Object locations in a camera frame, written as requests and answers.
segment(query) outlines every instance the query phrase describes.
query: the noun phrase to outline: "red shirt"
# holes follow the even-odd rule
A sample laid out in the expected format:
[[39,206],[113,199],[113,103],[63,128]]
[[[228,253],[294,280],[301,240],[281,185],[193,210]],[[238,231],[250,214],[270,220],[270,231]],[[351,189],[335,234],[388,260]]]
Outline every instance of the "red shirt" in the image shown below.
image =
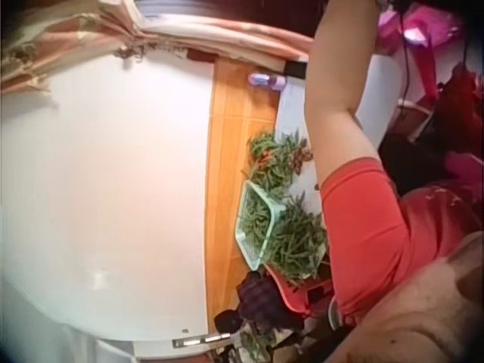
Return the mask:
[[398,201],[381,162],[370,158],[330,175],[321,199],[334,290],[347,324],[358,323],[417,269],[482,227],[470,203],[439,186]]

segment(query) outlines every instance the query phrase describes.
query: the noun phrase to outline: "pile of green beans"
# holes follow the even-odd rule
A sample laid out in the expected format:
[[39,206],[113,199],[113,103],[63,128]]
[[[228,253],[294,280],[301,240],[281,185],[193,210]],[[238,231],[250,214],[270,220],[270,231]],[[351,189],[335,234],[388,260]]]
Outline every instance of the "pile of green beans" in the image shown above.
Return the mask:
[[[295,199],[287,196],[287,189],[293,183],[293,155],[297,150],[310,153],[306,149],[307,140],[301,139],[296,133],[285,135],[277,143],[274,132],[261,132],[249,141],[249,146],[249,180],[275,200],[288,200],[286,210],[272,230],[263,262],[277,269],[291,284],[300,284],[310,276],[317,277],[321,262],[318,250],[327,241],[321,214],[314,215],[303,209],[304,194]],[[254,192],[250,192],[246,203],[241,227],[247,240],[260,250],[267,235],[271,213]]]

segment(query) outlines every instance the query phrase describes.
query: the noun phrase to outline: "plastic basket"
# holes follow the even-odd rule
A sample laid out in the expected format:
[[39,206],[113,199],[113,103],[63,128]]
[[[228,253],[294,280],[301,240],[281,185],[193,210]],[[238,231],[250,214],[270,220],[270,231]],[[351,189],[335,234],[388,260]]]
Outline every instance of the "plastic basket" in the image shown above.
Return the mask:
[[[251,195],[261,198],[271,213],[271,221],[269,222],[269,227],[265,233],[265,239],[260,250],[250,243],[249,240],[247,240],[245,232],[240,226],[246,213],[247,200]],[[285,211],[285,209],[286,206],[284,204],[270,198],[270,196],[268,196],[260,186],[252,183],[249,180],[245,181],[242,189],[242,195],[240,196],[237,221],[235,222],[235,240],[237,241],[240,251],[242,252],[242,255],[252,271],[257,270],[261,265],[262,257],[264,256],[265,248],[267,247],[268,239],[271,236],[274,224],[277,220],[279,220],[279,215],[281,212]]]

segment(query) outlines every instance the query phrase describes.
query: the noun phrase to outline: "plaid cloth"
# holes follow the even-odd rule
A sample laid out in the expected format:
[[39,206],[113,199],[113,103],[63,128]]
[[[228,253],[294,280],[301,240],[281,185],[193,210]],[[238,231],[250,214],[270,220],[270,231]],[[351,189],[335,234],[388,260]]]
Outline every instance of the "plaid cloth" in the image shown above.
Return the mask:
[[237,286],[239,306],[237,310],[242,318],[256,324],[258,330],[304,329],[304,319],[288,309],[282,300],[274,279],[261,276],[258,272],[249,272]]

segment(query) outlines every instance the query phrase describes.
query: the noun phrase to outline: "patterned curtain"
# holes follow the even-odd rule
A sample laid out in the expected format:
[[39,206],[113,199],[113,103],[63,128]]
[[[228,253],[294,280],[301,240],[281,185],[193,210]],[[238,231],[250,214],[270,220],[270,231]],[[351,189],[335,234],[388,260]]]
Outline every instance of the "patterned curtain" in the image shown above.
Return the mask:
[[3,50],[3,95],[48,91],[52,71],[104,54],[127,58],[153,49],[195,49],[281,72],[287,60],[307,61],[312,43],[299,33],[237,20],[186,14],[146,18],[133,0],[50,3],[28,11],[20,37]]

